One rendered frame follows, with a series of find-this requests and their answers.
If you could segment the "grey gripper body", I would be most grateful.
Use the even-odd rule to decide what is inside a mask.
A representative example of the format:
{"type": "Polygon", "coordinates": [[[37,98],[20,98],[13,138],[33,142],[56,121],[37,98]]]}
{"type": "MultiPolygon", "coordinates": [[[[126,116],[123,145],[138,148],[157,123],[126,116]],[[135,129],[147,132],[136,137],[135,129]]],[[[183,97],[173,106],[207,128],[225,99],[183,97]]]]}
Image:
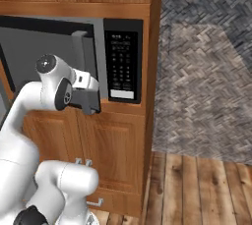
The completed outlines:
{"type": "Polygon", "coordinates": [[[79,108],[85,115],[100,112],[100,97],[98,91],[77,89],[73,91],[70,106],[79,108]]]}

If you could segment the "black and grey microwave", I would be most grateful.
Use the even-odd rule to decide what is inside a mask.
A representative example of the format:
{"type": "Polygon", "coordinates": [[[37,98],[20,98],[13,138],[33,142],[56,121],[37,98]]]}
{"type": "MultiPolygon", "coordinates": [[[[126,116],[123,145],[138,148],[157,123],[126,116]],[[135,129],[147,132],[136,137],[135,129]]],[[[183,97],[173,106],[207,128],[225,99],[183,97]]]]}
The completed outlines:
{"type": "Polygon", "coordinates": [[[138,104],[142,91],[143,22],[102,19],[108,96],[114,102],[138,104]]]}

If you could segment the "grey microwave door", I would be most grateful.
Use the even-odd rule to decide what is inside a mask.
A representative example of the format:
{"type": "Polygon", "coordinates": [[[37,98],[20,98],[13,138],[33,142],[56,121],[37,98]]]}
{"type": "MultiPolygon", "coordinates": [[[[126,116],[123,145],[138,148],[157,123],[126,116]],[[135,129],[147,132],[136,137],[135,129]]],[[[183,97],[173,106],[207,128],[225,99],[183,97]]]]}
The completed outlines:
{"type": "Polygon", "coordinates": [[[102,98],[108,96],[102,19],[0,16],[0,60],[11,90],[23,81],[37,81],[35,62],[54,54],[78,69],[72,33],[86,31],[94,38],[96,78],[102,98]]]}

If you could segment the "wooden cabinet unit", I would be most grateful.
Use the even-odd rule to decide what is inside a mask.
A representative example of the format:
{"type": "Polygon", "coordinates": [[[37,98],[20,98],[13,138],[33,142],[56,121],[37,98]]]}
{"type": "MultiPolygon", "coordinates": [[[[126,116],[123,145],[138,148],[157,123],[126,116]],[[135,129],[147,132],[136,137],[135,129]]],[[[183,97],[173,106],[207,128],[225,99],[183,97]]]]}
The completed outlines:
{"type": "MultiPolygon", "coordinates": [[[[107,18],[107,19],[136,19],[143,22],[142,44],[142,91],[141,102],[126,103],[114,102],[100,98],[99,113],[121,113],[143,116],[145,121],[144,130],[144,160],[143,160],[143,185],[141,195],[142,209],[146,195],[146,185],[149,174],[150,159],[152,153],[154,106],[158,63],[158,36],[159,16],[161,0],[150,0],[149,3],[69,3],[59,2],[18,2],[0,1],[0,16],[46,16],[46,17],[74,17],[74,18],[107,18]]],[[[11,90],[4,66],[0,61],[0,80],[3,82],[7,95],[12,96],[16,90],[11,90]]],[[[78,130],[77,115],[82,110],[74,109],[78,130]]],[[[82,137],[80,135],[83,159],[84,155],[82,137]]]]}

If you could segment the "wooden drawer front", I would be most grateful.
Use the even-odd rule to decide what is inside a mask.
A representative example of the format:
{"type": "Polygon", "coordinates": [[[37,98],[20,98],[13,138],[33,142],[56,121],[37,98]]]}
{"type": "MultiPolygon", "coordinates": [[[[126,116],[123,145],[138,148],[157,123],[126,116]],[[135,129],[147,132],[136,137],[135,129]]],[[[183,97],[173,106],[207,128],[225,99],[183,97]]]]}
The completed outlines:
{"type": "Polygon", "coordinates": [[[94,194],[87,197],[87,201],[98,202],[102,198],[103,204],[99,210],[140,217],[142,214],[141,197],[137,194],[98,188],[94,194]]]}

